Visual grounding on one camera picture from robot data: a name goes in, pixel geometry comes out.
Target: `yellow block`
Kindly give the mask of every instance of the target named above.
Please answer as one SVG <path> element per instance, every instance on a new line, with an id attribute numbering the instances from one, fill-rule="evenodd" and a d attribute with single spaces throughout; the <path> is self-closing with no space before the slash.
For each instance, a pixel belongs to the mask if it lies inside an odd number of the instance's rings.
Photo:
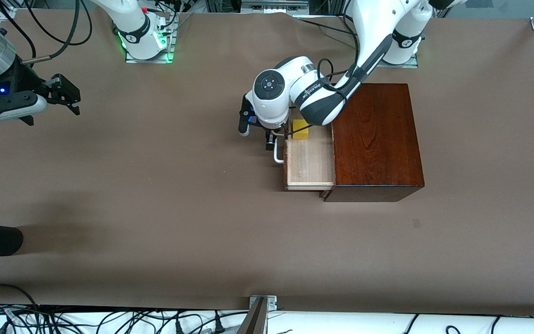
<path id="1" fill-rule="evenodd" d="M 296 131 L 297 129 L 302 129 L 303 127 L 307 127 L 308 123 L 306 123 L 305 120 L 294 120 L 292 122 L 292 131 Z M 292 139 L 308 139 L 308 129 L 306 128 L 302 131 L 298 131 L 296 133 L 292 134 Z"/>

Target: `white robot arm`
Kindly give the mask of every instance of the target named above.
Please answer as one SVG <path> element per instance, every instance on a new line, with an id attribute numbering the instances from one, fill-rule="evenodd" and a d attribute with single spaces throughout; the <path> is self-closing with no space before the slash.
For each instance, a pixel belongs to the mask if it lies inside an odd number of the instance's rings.
<path id="1" fill-rule="evenodd" d="M 257 76 L 243 98 L 239 133 L 248 135 L 250 125 L 269 133 L 288 120 L 290 101 L 310 125 L 326 125 L 343 110 L 348 99 L 381 60 L 405 63 L 417 51 L 421 33 L 432 17 L 432 7 L 445 9 L 466 0 L 348 0 L 359 44 L 356 63 L 332 85 L 306 57 L 284 59 Z"/>
<path id="2" fill-rule="evenodd" d="M 149 59 L 167 47 L 166 20 L 145 13 L 137 0 L 93 0 L 113 19 L 123 45 L 137 59 Z M 49 56 L 22 60 L 0 32 L 0 121 L 20 119 L 33 125 L 32 114 L 47 104 L 63 104 L 80 114 L 80 90 L 61 74 L 42 80 L 27 64 L 51 59 Z"/>

